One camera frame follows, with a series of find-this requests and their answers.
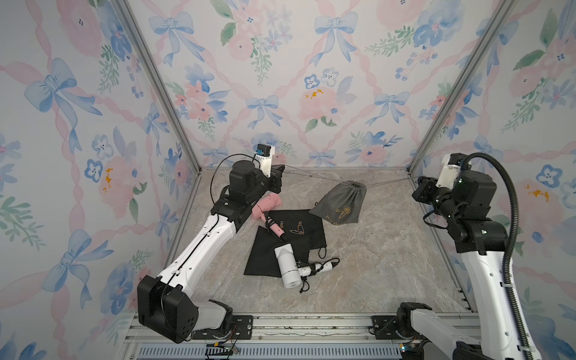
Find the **grey drawstring pouch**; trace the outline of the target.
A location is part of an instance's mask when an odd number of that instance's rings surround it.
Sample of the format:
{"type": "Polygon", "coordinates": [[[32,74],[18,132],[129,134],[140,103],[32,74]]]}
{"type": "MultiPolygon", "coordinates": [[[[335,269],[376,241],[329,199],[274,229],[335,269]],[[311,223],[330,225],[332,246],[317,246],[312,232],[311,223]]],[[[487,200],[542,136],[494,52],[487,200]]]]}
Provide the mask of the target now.
{"type": "Polygon", "coordinates": [[[314,207],[309,211],[310,214],[321,218],[324,221],[328,221],[330,224],[335,226],[343,224],[357,224],[359,222],[359,217],[368,189],[413,180],[413,177],[408,176],[405,178],[396,178],[373,184],[364,184],[359,181],[341,181],[334,178],[328,178],[294,166],[286,165],[286,167],[295,170],[295,175],[308,176],[310,178],[323,179],[337,183],[336,186],[329,190],[320,201],[316,202],[314,207]]]}

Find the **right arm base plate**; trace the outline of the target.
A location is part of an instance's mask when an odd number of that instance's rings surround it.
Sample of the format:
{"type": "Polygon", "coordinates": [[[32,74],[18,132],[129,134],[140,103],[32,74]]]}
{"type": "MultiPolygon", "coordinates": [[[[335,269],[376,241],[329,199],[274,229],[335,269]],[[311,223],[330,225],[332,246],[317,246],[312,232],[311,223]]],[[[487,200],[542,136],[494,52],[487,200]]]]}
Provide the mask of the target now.
{"type": "Polygon", "coordinates": [[[374,315],[368,332],[377,340],[423,341],[425,337],[404,327],[395,315],[374,315]]]}

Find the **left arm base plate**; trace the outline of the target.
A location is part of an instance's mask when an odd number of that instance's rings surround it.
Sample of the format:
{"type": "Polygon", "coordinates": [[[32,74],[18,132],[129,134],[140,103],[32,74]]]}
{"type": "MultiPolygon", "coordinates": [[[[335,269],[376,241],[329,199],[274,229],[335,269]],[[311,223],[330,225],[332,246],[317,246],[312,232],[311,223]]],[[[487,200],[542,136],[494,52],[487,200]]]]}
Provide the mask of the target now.
{"type": "Polygon", "coordinates": [[[193,331],[192,339],[207,341],[250,340],[253,327],[254,317],[252,315],[232,315],[223,321],[220,328],[193,331]]]}

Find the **white hair dryer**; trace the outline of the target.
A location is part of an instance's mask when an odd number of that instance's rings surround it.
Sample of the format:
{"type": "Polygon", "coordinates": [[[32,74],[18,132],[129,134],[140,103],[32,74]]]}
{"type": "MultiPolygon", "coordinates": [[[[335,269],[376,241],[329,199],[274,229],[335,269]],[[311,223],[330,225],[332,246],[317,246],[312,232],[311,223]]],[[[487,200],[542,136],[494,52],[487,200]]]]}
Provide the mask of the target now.
{"type": "Polygon", "coordinates": [[[333,257],[324,262],[313,262],[299,266],[296,262],[294,250],[291,244],[285,244],[274,249],[274,254],[280,270],[283,286],[287,289],[299,288],[300,293],[309,291],[308,279],[320,273],[326,273],[337,267],[341,260],[333,257]]]}

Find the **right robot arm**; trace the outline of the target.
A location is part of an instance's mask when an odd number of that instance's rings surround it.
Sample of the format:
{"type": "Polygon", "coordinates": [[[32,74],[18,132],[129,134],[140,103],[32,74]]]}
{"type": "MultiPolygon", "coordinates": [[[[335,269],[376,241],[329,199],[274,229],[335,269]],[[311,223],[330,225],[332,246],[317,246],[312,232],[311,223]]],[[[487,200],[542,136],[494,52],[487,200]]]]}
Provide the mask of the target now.
{"type": "Polygon", "coordinates": [[[488,217],[497,185],[487,174],[447,165],[439,178],[421,176],[412,194],[446,222],[469,274],[480,322],[474,340],[440,319],[429,306],[403,302],[395,328],[405,338],[423,337],[451,359],[540,359],[525,324],[512,277],[512,228],[488,217]]]}

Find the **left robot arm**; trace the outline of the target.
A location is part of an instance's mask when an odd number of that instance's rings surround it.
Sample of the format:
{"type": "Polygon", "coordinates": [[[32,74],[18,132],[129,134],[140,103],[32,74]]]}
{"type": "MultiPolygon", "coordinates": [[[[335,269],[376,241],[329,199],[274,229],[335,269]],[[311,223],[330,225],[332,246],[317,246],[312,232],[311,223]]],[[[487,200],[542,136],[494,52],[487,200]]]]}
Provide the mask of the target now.
{"type": "Polygon", "coordinates": [[[136,289],[139,323],[180,344],[196,333],[225,338],[233,330],[233,310],[215,300],[194,302],[201,277],[219,250],[251,216],[263,196],[279,194],[283,164],[268,157],[239,160],[232,165],[229,184],[213,202],[204,225],[171,264],[156,277],[145,276],[136,289]]]}

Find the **plain black pouch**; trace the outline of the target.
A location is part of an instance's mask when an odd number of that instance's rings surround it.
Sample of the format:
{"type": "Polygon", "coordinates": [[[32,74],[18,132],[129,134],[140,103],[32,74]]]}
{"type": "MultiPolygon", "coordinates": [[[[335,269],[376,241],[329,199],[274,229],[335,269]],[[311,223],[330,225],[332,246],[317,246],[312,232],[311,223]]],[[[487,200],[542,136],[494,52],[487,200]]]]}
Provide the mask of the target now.
{"type": "Polygon", "coordinates": [[[275,249],[287,244],[292,245],[298,266],[308,264],[311,249],[310,235],[289,236],[287,242],[280,242],[275,235],[270,234],[267,229],[260,226],[256,232],[244,275],[279,278],[281,273],[275,256],[275,249]]]}

